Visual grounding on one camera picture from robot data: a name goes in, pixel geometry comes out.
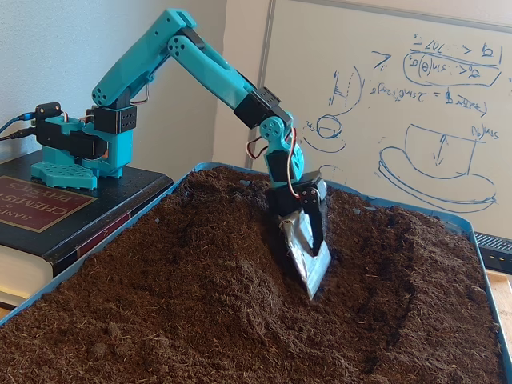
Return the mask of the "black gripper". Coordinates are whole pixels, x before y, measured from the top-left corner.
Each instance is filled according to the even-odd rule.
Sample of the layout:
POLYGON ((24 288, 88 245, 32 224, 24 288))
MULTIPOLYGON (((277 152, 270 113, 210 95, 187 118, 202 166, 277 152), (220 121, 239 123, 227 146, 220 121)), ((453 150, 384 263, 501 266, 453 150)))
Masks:
POLYGON ((309 299, 313 299, 331 261, 324 240, 327 185, 316 170, 305 173, 292 187, 299 198, 292 195, 287 185, 269 188, 266 197, 270 212, 284 217, 279 227, 289 256, 309 299))

